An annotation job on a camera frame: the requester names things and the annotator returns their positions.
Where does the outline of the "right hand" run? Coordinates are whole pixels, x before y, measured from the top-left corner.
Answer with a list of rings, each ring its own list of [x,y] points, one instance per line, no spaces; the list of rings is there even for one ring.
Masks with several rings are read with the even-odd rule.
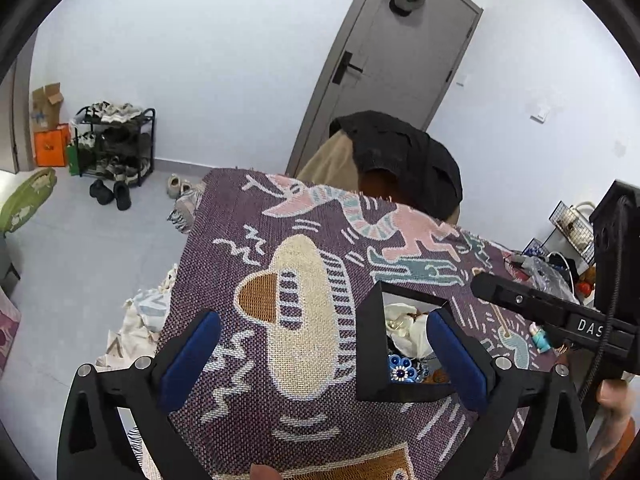
[[[604,440],[608,445],[616,445],[631,419],[634,392],[623,379],[605,379],[598,389],[597,400],[602,408],[610,411],[604,424]]]

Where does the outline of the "left hand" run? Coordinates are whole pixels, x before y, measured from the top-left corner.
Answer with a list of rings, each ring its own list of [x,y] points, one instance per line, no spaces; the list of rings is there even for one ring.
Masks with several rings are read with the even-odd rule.
[[[270,466],[253,464],[250,466],[250,480],[282,480],[282,476]]]

